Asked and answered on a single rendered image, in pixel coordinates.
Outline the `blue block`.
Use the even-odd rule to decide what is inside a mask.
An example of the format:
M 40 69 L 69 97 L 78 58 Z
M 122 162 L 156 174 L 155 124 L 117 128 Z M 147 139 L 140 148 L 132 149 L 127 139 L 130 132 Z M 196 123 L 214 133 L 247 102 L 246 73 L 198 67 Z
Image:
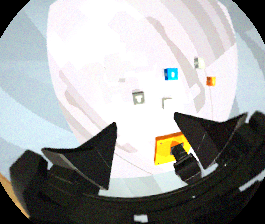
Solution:
M 179 73 L 177 73 L 177 68 L 165 68 L 165 79 L 164 80 L 177 80 L 177 76 L 179 76 Z

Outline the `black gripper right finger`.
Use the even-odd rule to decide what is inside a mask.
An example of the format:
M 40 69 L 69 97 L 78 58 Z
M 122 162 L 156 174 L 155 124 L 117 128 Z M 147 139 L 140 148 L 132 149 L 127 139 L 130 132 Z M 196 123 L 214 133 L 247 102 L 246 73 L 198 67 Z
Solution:
M 173 113 L 177 127 L 191 144 L 204 171 L 208 171 L 209 167 L 216 164 L 214 160 L 217 160 L 217 156 L 224 151 L 229 139 L 232 140 L 234 131 L 242 123 L 246 123 L 246 116 L 249 116 L 249 112 L 242 112 L 240 116 L 230 117 L 228 121 L 213 121 L 183 112 Z

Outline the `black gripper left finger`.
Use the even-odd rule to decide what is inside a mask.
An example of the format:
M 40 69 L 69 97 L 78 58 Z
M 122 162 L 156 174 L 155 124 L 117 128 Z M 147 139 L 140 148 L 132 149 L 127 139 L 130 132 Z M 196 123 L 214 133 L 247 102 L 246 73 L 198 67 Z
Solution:
M 108 190 L 113 153 L 117 139 L 117 123 L 112 121 L 103 131 L 77 148 L 42 148 L 44 157 L 52 164 L 76 171 L 99 190 Z

